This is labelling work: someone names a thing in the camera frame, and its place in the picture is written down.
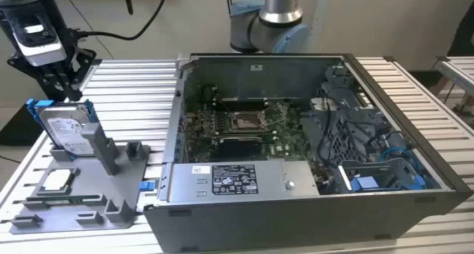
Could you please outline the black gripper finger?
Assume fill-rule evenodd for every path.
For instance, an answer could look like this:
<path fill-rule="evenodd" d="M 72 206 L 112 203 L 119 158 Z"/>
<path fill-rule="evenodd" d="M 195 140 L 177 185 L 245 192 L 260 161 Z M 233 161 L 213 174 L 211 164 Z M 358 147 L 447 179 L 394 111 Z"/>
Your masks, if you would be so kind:
<path fill-rule="evenodd" d="M 48 99 L 63 99 L 63 91 L 56 88 L 57 77 L 51 65 L 35 67 L 20 54 L 13 54 L 6 63 L 36 80 Z"/>
<path fill-rule="evenodd" d="M 79 47 L 67 50 L 67 59 L 60 62 L 60 81 L 69 101 L 77 101 L 83 94 L 80 85 L 92 67 L 96 52 Z"/>

